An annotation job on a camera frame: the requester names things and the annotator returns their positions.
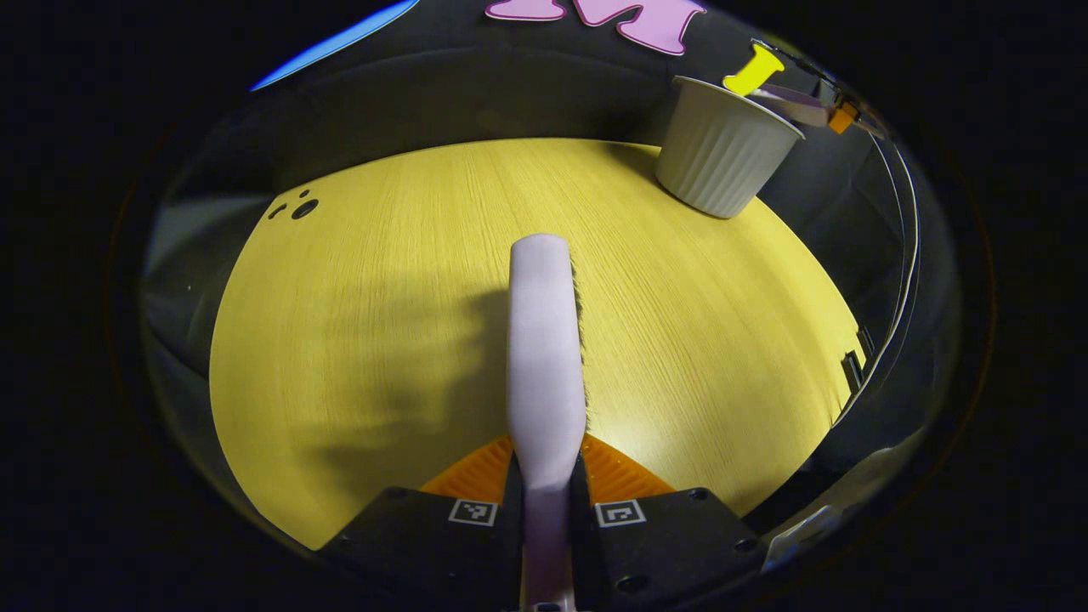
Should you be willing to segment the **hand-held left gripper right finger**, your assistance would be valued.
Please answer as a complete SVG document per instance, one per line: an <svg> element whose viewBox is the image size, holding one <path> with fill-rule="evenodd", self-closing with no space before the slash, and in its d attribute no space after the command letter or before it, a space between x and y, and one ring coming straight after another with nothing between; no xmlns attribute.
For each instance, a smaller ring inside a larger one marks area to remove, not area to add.
<svg viewBox="0 0 1088 612"><path fill-rule="evenodd" d="M766 544L710 489L676 489L586 434L571 474L579 611L681 611L757 576Z"/></svg>

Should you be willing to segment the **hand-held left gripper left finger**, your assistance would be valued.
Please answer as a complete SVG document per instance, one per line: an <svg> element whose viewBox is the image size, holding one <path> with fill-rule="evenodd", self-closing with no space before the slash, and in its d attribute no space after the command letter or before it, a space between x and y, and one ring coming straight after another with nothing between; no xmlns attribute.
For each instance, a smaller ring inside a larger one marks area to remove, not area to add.
<svg viewBox="0 0 1088 612"><path fill-rule="evenodd" d="M318 552L406 609L522 609L522 479L502 434L418 489L390 485Z"/></svg>

